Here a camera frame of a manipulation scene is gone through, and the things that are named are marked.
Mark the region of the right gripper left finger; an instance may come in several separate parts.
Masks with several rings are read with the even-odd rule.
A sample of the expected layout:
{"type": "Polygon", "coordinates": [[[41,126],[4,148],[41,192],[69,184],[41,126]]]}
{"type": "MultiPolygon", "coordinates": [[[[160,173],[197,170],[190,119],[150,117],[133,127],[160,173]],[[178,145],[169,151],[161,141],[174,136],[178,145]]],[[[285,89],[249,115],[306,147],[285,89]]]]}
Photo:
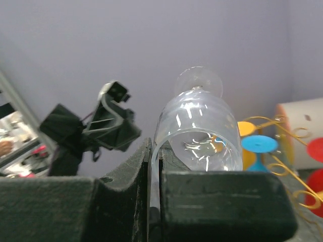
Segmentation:
{"type": "Polygon", "coordinates": [[[102,178],[1,179],[1,241],[147,241],[151,139],[102,178]]]}

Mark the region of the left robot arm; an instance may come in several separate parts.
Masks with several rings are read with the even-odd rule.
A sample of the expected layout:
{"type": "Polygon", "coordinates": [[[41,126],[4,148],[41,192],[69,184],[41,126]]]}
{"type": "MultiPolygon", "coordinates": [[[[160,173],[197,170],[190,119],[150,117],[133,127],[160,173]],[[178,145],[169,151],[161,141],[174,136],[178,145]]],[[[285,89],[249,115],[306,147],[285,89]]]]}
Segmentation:
{"type": "Polygon", "coordinates": [[[57,104],[39,126],[40,131],[58,145],[48,175],[76,175],[87,151],[92,152],[94,162],[100,158],[101,148],[127,151],[141,136],[134,117],[134,111],[124,109],[114,101],[100,101],[85,124],[64,105],[57,104]]]}

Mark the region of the clear wine glass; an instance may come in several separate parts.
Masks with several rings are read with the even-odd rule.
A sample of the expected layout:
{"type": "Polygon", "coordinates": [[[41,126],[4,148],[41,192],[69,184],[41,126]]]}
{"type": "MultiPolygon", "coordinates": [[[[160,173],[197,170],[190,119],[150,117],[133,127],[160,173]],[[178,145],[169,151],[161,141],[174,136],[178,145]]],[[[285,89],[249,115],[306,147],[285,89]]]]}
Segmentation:
{"type": "Polygon", "coordinates": [[[242,171],[238,123],[222,95],[220,77],[205,67],[190,67],[176,80],[175,97],[163,108],[152,143],[152,207],[160,207],[163,148],[192,171],[242,171]]]}

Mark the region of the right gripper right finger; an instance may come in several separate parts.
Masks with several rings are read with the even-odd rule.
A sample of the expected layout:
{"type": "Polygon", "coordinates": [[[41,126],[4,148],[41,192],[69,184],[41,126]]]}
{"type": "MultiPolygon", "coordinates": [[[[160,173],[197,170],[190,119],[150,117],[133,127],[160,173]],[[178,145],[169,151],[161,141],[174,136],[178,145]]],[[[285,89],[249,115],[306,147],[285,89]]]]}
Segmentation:
{"type": "Polygon", "coordinates": [[[160,150],[163,241],[287,241],[297,219],[282,182],[264,172],[191,171],[160,150]]]}

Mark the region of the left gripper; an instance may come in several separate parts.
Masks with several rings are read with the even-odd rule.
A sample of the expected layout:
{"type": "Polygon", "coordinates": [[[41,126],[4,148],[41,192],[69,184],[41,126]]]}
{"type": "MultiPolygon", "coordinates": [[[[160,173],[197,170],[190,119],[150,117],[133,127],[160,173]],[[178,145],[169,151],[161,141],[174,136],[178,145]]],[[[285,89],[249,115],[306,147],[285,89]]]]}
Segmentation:
{"type": "Polygon", "coordinates": [[[83,135],[93,150],[103,147],[125,152],[141,136],[141,130],[135,124],[133,110],[124,109],[114,101],[101,100],[83,135]]]}

